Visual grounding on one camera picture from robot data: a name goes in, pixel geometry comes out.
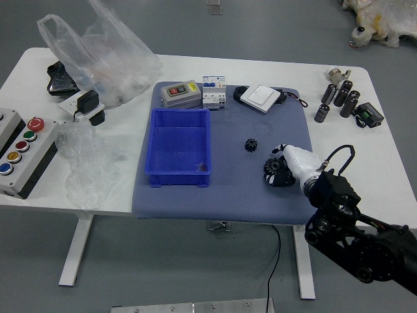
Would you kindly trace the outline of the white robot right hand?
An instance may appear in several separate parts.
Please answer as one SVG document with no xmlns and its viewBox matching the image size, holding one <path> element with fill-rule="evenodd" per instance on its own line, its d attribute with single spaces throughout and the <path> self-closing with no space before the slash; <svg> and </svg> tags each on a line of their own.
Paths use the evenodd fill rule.
<svg viewBox="0 0 417 313">
<path fill-rule="evenodd" d="M 265 181 L 273 187 L 292 186 L 298 181 L 301 191 L 308 195 L 321 174 L 319 157 L 308 150 L 287 144 L 278 145 L 272 153 L 282 155 L 265 162 Z"/>
</svg>

